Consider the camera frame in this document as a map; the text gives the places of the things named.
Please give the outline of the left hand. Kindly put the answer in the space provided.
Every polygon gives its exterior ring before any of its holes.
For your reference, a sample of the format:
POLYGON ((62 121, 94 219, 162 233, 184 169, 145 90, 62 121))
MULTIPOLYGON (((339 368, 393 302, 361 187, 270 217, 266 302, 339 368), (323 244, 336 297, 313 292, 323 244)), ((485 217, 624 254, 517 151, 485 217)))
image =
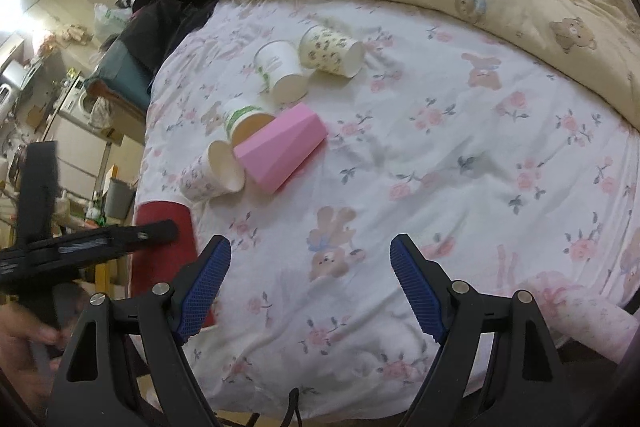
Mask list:
POLYGON ((39 419, 43 418, 49 400, 53 377, 42 375, 32 357, 32 344, 54 346, 64 351, 87 296, 75 303, 75 314, 62 329, 54 329, 35 317, 19 303, 1 306, 1 369, 25 404, 39 419))

